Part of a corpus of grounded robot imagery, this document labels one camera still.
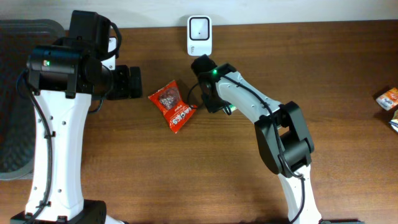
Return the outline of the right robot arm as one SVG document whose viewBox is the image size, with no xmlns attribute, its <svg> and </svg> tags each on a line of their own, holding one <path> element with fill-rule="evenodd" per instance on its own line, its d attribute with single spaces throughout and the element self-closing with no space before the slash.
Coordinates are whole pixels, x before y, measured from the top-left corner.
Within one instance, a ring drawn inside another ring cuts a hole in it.
<svg viewBox="0 0 398 224">
<path fill-rule="evenodd" d="M 321 223 L 310 181 L 315 146 L 298 104 L 269 98 L 232 65 L 217 65 L 207 55 L 196 58 L 191 69 L 209 113 L 231 115 L 237 109 L 254 125 L 260 157 L 284 191 L 289 222 Z"/>
</svg>

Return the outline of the orange tissue pack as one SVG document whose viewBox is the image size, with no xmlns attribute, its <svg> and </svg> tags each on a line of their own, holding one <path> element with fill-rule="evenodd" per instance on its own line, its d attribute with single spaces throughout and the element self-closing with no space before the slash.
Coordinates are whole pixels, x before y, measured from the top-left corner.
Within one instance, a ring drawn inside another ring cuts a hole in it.
<svg viewBox="0 0 398 224">
<path fill-rule="evenodd" d="M 376 102 L 381 108 L 389 111 L 397 106 L 397 88 L 391 88 L 390 90 L 383 93 L 381 96 L 376 98 Z"/>
</svg>

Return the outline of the yellow snack bag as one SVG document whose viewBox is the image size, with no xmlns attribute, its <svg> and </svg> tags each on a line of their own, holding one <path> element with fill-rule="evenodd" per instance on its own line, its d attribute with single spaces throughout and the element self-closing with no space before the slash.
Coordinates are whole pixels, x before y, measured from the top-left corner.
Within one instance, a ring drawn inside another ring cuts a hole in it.
<svg viewBox="0 0 398 224">
<path fill-rule="evenodd" d="M 391 125 L 392 129 L 395 132 L 398 132 L 398 110 L 394 112 L 394 115 L 392 119 L 389 121 L 389 124 Z"/>
</svg>

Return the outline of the red candy bag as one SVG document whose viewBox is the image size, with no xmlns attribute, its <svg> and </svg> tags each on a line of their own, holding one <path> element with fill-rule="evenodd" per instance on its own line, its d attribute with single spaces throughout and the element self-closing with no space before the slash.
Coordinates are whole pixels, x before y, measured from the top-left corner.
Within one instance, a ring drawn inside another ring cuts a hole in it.
<svg viewBox="0 0 398 224">
<path fill-rule="evenodd" d="M 162 112 L 169 128 L 174 133 L 177 133 L 196 112 L 196 109 L 182 100 L 175 80 L 148 96 L 148 99 Z"/>
</svg>

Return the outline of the teal tissue pack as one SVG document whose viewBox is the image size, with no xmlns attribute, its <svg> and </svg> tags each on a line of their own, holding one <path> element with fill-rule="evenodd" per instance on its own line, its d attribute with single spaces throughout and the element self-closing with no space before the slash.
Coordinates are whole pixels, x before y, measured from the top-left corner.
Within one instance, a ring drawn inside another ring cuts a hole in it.
<svg viewBox="0 0 398 224">
<path fill-rule="evenodd" d="M 230 110 L 231 110 L 232 112 L 234 112 L 235 110 L 237 110 L 237 107 L 235 107 L 234 105 L 230 105 L 229 108 L 230 108 Z"/>
</svg>

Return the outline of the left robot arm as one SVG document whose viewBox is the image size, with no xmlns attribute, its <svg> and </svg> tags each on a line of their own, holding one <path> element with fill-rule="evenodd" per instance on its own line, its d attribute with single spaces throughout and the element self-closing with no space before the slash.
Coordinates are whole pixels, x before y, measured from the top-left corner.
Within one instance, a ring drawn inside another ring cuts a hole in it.
<svg viewBox="0 0 398 224">
<path fill-rule="evenodd" d="M 11 223 L 104 223 L 102 200 L 88 200 L 81 189 L 81 157 L 86 117 L 93 101 L 142 96 L 139 67 L 106 65 L 118 27 L 96 12 L 72 13 L 70 29 L 52 45 L 37 46 L 21 78 L 35 111 L 32 189 L 24 211 Z"/>
</svg>

